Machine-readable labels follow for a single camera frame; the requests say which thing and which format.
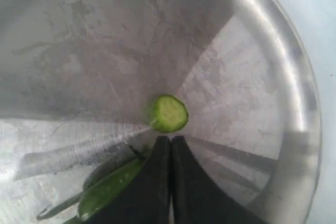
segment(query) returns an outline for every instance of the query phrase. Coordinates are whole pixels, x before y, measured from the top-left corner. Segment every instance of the stainless steel plate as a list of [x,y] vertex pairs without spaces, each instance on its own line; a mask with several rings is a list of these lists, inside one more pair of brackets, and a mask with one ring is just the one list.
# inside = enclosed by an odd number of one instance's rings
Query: stainless steel plate
[[0,222],[62,223],[104,162],[151,145],[149,101],[176,94],[209,175],[270,223],[303,223],[320,108],[275,0],[0,0]]

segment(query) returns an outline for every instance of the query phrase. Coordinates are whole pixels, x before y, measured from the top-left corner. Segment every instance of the green cucumber slice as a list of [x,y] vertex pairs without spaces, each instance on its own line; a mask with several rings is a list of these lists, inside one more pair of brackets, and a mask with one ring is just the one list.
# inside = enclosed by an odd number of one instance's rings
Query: green cucumber slice
[[188,111],[179,99],[164,94],[153,103],[150,125],[161,133],[171,133],[182,129],[189,120]]

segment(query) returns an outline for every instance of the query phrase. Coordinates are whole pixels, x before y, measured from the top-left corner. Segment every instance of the scratched metal surface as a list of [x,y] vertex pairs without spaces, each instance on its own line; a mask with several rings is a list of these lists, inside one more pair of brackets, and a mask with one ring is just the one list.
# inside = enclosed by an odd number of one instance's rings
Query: scratched metal surface
[[320,112],[304,47],[274,0],[0,0],[0,222],[63,223],[107,161],[157,136],[148,102],[176,94],[209,175],[270,223],[303,223]]

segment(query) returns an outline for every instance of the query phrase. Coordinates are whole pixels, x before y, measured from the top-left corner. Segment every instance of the countertop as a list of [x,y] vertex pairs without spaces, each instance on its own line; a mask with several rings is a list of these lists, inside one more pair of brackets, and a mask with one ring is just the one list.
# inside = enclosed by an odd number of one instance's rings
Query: countertop
[[317,80],[322,111],[322,162],[307,223],[336,217],[336,0],[279,0],[306,47]]

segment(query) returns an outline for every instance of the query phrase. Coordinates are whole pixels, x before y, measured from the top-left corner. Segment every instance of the cucumber peel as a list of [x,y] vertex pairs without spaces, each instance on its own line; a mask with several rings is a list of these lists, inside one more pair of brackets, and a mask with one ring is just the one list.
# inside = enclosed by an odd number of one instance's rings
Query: cucumber peel
[[154,100],[150,112],[150,126],[161,133],[182,129],[189,120],[188,111],[182,101],[164,94]]

